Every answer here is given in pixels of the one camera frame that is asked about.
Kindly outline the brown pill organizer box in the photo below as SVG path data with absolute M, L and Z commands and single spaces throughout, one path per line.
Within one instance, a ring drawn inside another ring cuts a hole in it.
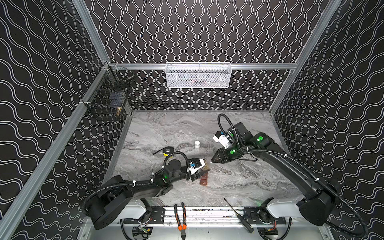
M 207 175 L 203 175 L 200 178 L 200 185 L 201 186 L 207 186 L 208 185 L 208 176 Z

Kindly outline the small amber glass vial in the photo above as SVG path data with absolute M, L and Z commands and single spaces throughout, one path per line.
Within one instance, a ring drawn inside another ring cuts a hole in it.
M 203 166 L 199 169 L 200 172 L 202 172 L 202 171 L 208 172 L 210 170 L 211 169 L 210 169 L 209 163 L 207 161 L 204 161 Z

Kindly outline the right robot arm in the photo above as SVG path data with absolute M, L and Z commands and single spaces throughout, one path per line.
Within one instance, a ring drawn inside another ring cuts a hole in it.
M 264 213 L 259 214 L 261 221 L 267 222 L 270 217 L 303 218 L 312 225 L 328 225 L 351 237 L 363 239 L 368 236 L 368 225 L 364 218 L 339 193 L 340 185 L 336 181 L 327 181 L 313 173 L 299 160 L 287 154 L 271 137 L 265 133 L 252 135 L 243 123 L 233 124 L 223 113 L 217 118 L 220 130 L 214 137 L 222 143 L 211 159 L 213 163 L 226 164 L 240 160 L 244 155 L 261 159 L 290 180 L 301 192 L 301 197 L 287 200 L 269 198 L 261 205 Z M 362 227 L 360 233 L 343 229 L 331 223 L 328 218 L 335 206 L 342 203 L 356 217 Z

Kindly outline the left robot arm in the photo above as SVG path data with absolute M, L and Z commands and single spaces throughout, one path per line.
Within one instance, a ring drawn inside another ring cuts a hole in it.
M 91 218 L 95 229 L 100 230 L 116 220 L 128 203 L 161 197 L 173 189 L 174 182 L 194 182 L 210 170 L 206 159 L 189 158 L 176 151 L 165 157 L 162 167 L 148 180 L 128 181 L 121 176 L 111 178 L 85 198 L 81 210 Z

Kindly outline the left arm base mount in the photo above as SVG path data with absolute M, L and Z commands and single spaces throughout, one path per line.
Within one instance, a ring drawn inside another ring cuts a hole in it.
M 126 224 L 155 224 L 161 225 L 164 223 L 165 208 L 152 207 L 150 210 L 146 210 L 144 215 L 138 220 L 126 220 Z

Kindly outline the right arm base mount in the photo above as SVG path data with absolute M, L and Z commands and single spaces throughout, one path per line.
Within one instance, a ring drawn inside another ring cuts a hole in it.
M 284 217 L 273 217 L 266 208 L 246 207 L 243 216 L 251 225 L 285 225 L 287 223 Z

